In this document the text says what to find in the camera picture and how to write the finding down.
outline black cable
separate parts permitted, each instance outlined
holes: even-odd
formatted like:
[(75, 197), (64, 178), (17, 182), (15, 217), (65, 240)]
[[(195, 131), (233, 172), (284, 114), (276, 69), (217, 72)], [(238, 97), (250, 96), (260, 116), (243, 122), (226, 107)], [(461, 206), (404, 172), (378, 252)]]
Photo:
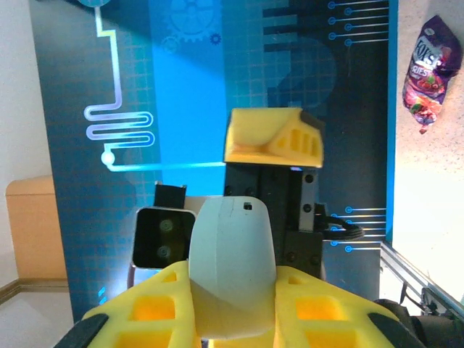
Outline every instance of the black cable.
[(344, 228), (344, 231), (315, 231), (321, 232), (325, 241), (353, 241), (362, 238), (365, 234), (360, 226), (347, 223), (339, 217), (324, 216), (323, 222), (328, 225), (338, 225)]

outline snack bag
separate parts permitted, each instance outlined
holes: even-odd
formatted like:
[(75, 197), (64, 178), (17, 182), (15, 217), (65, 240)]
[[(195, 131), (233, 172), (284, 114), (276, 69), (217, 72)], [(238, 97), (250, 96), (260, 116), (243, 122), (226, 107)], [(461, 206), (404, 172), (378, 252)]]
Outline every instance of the snack bag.
[(448, 83), (463, 60), (461, 45), (440, 16), (430, 19), (415, 44), (403, 88), (403, 104), (424, 134), (438, 118)]

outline circuit line graphic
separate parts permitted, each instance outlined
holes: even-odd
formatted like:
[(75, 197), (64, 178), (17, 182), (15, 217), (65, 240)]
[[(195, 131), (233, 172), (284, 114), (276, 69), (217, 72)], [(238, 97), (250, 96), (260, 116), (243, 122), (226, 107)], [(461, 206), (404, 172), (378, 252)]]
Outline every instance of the circuit line graphic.
[(112, 172), (145, 171), (183, 169), (195, 167), (222, 167), (222, 162), (207, 163), (161, 163), (139, 165), (115, 165), (115, 149), (131, 149), (152, 146), (155, 142), (154, 134), (147, 130), (153, 124), (153, 115), (148, 111), (141, 112), (114, 112), (123, 105), (123, 92), (121, 88), (119, 54), (117, 52), (116, 30), (104, 30), (100, 7), (95, 7), (95, 26), (97, 38), (109, 38), (111, 51), (113, 83), (115, 87), (115, 102), (111, 104), (89, 105), (84, 109), (84, 117), (91, 122), (109, 121), (87, 127), (86, 135), (92, 141), (105, 142), (101, 154), (101, 162)]

